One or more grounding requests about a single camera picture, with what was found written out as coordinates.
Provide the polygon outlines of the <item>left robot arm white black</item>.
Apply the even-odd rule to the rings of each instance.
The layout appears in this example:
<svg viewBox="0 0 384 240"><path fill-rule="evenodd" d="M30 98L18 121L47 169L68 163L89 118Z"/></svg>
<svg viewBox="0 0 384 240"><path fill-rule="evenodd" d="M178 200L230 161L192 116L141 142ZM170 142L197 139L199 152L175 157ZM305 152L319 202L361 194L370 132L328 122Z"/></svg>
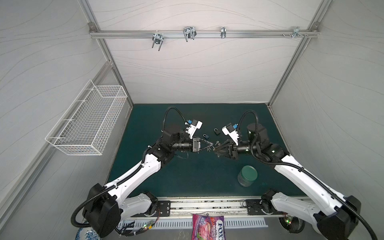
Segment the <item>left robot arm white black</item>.
<svg viewBox="0 0 384 240"><path fill-rule="evenodd" d="M171 126L144 151L142 159L123 175L102 186L94 185L87 200L76 208L71 223L77 228L92 228L100 238L117 229L124 217L155 213L158 199L150 192L138 196L129 195L147 178L167 165L177 151L198 153L203 150L205 139L195 137L202 126L200 121L187 121L184 130Z"/></svg>

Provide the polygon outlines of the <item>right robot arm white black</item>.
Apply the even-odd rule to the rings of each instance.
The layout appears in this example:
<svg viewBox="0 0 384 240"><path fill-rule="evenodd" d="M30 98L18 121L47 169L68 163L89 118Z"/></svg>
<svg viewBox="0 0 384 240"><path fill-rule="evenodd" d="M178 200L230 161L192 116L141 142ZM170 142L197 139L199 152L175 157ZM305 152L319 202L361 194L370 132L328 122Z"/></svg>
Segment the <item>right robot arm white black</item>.
<svg viewBox="0 0 384 240"><path fill-rule="evenodd" d="M248 140L243 141L238 125L224 126L222 132L229 139L215 153L232 160L238 160L241 154L251 155L285 176L311 199L308 203L271 189L262 195L261 210L267 215L281 212L301 219L328 240L348 239L359 224L361 202L354 196L345 197L312 175L283 147L271 143L262 125L250 124L247 131Z"/></svg>

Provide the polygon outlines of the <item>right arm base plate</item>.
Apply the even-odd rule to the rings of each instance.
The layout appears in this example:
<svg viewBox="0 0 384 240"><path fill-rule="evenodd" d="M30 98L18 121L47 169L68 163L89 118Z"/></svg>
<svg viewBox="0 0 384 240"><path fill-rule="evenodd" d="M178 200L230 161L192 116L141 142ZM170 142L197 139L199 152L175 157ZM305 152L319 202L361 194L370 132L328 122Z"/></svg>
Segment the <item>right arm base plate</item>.
<svg viewBox="0 0 384 240"><path fill-rule="evenodd" d="M247 210L247 214L250 216L269 215L271 213L269 205L260 199L247 199L243 205Z"/></svg>

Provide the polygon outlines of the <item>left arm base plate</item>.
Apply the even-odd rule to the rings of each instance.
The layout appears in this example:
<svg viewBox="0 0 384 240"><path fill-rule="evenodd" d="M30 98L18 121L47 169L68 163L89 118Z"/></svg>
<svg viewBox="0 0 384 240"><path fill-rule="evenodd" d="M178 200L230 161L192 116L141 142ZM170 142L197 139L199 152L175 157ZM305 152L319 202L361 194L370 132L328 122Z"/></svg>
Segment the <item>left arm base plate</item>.
<svg viewBox="0 0 384 240"><path fill-rule="evenodd" d="M171 211L170 201L155 201L150 204L148 210L144 212L146 217L169 217Z"/></svg>

